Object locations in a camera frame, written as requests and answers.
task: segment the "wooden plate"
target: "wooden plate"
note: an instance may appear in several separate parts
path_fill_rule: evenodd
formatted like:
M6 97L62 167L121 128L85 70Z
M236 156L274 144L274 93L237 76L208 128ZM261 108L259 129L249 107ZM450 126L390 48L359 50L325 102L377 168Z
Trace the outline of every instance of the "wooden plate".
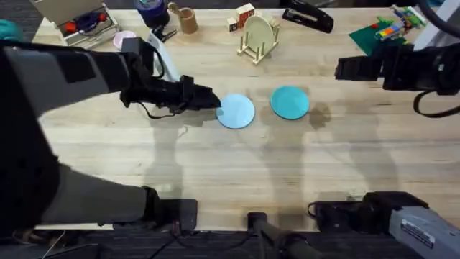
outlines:
M267 52L275 42L272 26L270 26L267 20L257 15L248 18L244 24L244 33L246 34L246 32L249 33L247 45L253 51L257 51L257 47L262 48L262 43L265 42L264 52Z

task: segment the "box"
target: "box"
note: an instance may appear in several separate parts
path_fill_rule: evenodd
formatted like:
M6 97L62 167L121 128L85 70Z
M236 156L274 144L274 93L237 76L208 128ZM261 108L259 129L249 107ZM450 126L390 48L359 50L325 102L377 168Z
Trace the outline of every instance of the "box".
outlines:
M228 18L227 27L229 29L229 32L234 32L238 29L238 22L235 20L235 18Z

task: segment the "teal disc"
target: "teal disc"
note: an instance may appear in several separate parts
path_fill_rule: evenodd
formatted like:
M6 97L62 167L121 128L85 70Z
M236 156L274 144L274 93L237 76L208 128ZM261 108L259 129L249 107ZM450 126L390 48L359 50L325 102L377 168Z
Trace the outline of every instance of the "teal disc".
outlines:
M299 119L307 114L310 102L306 93L295 86L281 86L270 98L273 111L284 119Z

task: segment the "plastic container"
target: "plastic container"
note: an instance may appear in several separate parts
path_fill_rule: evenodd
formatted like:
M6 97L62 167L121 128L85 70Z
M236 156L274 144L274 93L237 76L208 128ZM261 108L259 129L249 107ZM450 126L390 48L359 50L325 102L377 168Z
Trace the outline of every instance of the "plastic container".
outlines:
M166 26L170 21L165 0L134 0L134 5L141 14L145 25L151 29L158 25Z

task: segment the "green baseplate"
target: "green baseplate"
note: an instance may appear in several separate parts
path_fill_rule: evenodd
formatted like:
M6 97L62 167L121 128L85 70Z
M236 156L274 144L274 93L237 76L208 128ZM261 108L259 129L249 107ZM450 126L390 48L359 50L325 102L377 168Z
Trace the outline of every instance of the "green baseplate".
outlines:
M375 33L388 27L386 22L378 22L379 27L377 29L372 29L370 26L352 32L349 36L358 44L358 46L364 51L367 55L371 55L372 51L379 45L389 45L389 46L399 46L403 45L406 42L404 37L395 39L395 40L386 40L385 43L375 39Z

